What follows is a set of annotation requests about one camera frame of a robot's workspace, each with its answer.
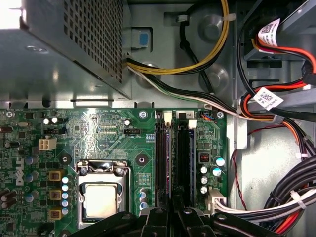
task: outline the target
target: white wire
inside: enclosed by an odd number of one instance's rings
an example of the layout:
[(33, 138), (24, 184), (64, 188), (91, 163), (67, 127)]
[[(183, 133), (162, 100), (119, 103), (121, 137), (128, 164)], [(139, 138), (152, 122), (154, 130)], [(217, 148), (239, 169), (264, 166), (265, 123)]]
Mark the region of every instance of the white wire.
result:
[(305, 200), (307, 198), (309, 198), (310, 196), (316, 194), (316, 189), (311, 189), (308, 190), (306, 193), (304, 193), (303, 195), (301, 195), (301, 198), (299, 200), (293, 200), (290, 201), (284, 205), (281, 206), (276, 206), (276, 207), (272, 207), (272, 208), (268, 208), (268, 209), (263, 209), (263, 210), (255, 210), (255, 211), (245, 211), (245, 210), (237, 210), (237, 209), (232, 209), (229, 207), (224, 206), (223, 204), (220, 203), (220, 201), (216, 200), (215, 203), (217, 205), (217, 208), (221, 211), (227, 212), (227, 213), (231, 213), (231, 214), (249, 214), (249, 213), (255, 213), (258, 211), (270, 211), (270, 210), (277, 210), (280, 208), (284, 208), (284, 207), (288, 207), (288, 206), (292, 206), (294, 204), (297, 204), (298, 202)]
[(166, 94), (166, 95), (175, 95), (177, 97), (182, 97), (182, 98), (186, 98), (186, 99), (189, 99), (189, 100), (196, 100), (196, 101), (200, 101), (200, 102), (203, 102), (204, 104), (208, 104), (210, 106), (213, 106), (217, 109), (220, 109), (224, 112), (226, 112), (227, 114), (230, 114), (230, 115), (233, 115), (235, 117), (238, 117), (238, 118), (241, 118), (241, 119), (246, 119), (246, 120), (253, 120), (251, 118), (246, 118), (244, 116), (241, 116), (240, 114), (237, 114), (237, 113), (234, 113), (232, 111), (229, 111), (227, 109), (225, 109), (224, 107), (222, 107), (221, 105), (213, 102), (213, 101), (210, 101), (210, 100), (206, 100), (206, 99), (202, 99), (202, 98), (198, 98), (198, 97), (193, 97), (193, 96), (185, 96), (185, 95), (179, 95), (179, 94), (176, 94), (176, 93), (172, 93), (172, 92), (168, 92), (166, 93), (165, 91), (163, 91), (159, 86), (157, 86), (155, 83), (153, 83), (151, 80), (149, 80), (143, 73), (141, 72), (138, 72), (136, 70), (134, 70), (133, 68), (131, 68), (130, 66), (128, 66), (128, 69), (131, 70), (133, 73), (137, 74), (138, 76), (140, 76), (141, 78), (145, 79), (150, 85), (152, 85), (154, 88), (156, 88), (158, 91)]

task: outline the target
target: green circuit board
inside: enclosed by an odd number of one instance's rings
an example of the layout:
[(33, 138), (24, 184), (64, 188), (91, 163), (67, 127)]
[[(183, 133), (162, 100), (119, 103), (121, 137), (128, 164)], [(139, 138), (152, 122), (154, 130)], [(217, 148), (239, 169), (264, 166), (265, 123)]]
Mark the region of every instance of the green circuit board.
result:
[[(197, 120), (194, 142), (195, 205), (206, 210), (205, 196), (199, 192), (201, 165), (205, 165), (209, 171), (208, 185), (227, 195), (226, 169), (221, 167), (221, 177), (213, 177), (211, 172), (216, 165), (215, 157), (226, 158), (226, 118), (205, 121), (200, 116), (200, 110), (191, 111)], [(141, 189), (147, 192), (148, 206), (155, 206), (155, 116), (155, 109), (0, 110), (0, 127), (13, 129), (12, 132), (0, 133), (0, 194), (7, 190), (16, 192), (13, 197), (16, 203), (12, 206), (8, 207), (9, 204), (0, 201), (1, 206), (4, 205), (4, 208), (0, 208), (0, 237), (41, 236), (39, 230), (49, 232), (52, 228), (49, 236), (54, 233), (54, 236), (61, 237), (76, 232), (78, 200), (74, 167), (82, 159), (127, 161), (132, 173), (130, 211), (139, 214)], [(43, 122), (53, 117), (61, 118), (62, 122)], [(56, 139), (56, 148), (39, 150), (39, 139)], [(171, 147), (169, 151), (171, 159), (176, 155), (173, 150), (175, 148)], [(199, 152), (209, 153), (210, 161), (199, 163)], [(145, 164), (137, 162), (139, 154), (145, 154), (148, 158)], [(38, 162), (26, 164), (29, 156), (38, 156)], [(70, 158), (67, 163), (62, 160), (65, 156)], [(60, 190), (63, 185), (60, 180), (50, 180), (52, 171), (69, 178), (69, 212), (61, 220), (52, 220), (49, 214), (50, 210), (63, 208), (61, 200), (50, 199), (50, 191)], [(33, 172), (37, 172), (38, 177), (27, 182), (27, 177)], [(38, 197), (31, 202), (29, 199), (26, 201), (33, 191), (37, 191)]]

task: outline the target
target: motherboard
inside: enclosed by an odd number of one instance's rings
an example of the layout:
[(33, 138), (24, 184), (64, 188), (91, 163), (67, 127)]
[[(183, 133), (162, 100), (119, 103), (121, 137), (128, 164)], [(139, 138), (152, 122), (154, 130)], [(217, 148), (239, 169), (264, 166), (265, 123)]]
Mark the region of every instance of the motherboard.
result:
[(172, 192), (209, 213), (209, 190), (227, 195), (226, 118), (217, 113), (0, 110), (0, 237), (66, 237), (120, 211), (139, 215)]

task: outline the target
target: mounting screw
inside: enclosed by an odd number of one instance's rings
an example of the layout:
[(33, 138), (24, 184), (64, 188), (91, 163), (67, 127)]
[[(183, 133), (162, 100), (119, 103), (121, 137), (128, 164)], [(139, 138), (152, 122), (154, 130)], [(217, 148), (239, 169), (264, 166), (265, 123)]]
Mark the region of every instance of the mounting screw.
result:
[(81, 175), (86, 175), (87, 173), (88, 173), (87, 168), (85, 168), (85, 167), (81, 168), (81, 170), (80, 170)]
[(192, 210), (191, 209), (184, 209), (183, 211), (185, 214), (191, 214), (192, 213)]
[(139, 117), (141, 118), (141, 119), (145, 119), (145, 118), (147, 118), (147, 112), (146, 111), (141, 111), (141, 112), (139, 112)]
[(216, 117), (217, 117), (218, 119), (222, 119), (222, 118), (224, 117), (224, 113), (223, 113), (222, 111), (219, 111), (219, 112), (217, 112)]
[(8, 118), (13, 118), (13, 117), (14, 117), (14, 112), (8, 111), (8, 112), (6, 112), (5, 115), (6, 115)]
[(124, 175), (124, 169), (122, 169), (122, 168), (117, 168), (117, 169), (115, 170), (115, 172), (116, 172), (118, 175)]
[(223, 214), (219, 214), (217, 218), (220, 220), (226, 220), (226, 216), (224, 216)]

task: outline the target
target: yellow wire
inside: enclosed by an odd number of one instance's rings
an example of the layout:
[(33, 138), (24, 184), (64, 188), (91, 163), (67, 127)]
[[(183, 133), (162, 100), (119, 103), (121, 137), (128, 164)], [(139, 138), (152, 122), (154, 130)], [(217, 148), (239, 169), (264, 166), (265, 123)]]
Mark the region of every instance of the yellow wire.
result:
[[(221, 3), (222, 3), (222, 7), (223, 7), (224, 18), (226, 19), (227, 15), (229, 14), (227, 0), (221, 0)], [(129, 63), (129, 62), (127, 64), (130, 67), (132, 67), (133, 69), (135, 69), (141, 73), (152, 74), (152, 75), (169, 75), (169, 74), (186, 72), (188, 70), (197, 68), (197, 67), (202, 66), (205, 63), (211, 61), (220, 52), (220, 50), (224, 46), (224, 43), (225, 43), (227, 36), (228, 36), (228, 31), (229, 31), (229, 22), (228, 22), (228, 20), (224, 20), (222, 33), (221, 33), (220, 38), (217, 41), (215, 47), (211, 51), (211, 53), (206, 58), (204, 58), (202, 61), (200, 61), (199, 63), (192, 65), (192, 66), (183, 67), (183, 68), (176, 68), (176, 69), (151, 69), (151, 68), (146, 68), (146, 67), (142, 67), (142, 66), (137, 66), (137, 65), (134, 65), (134, 64)]]

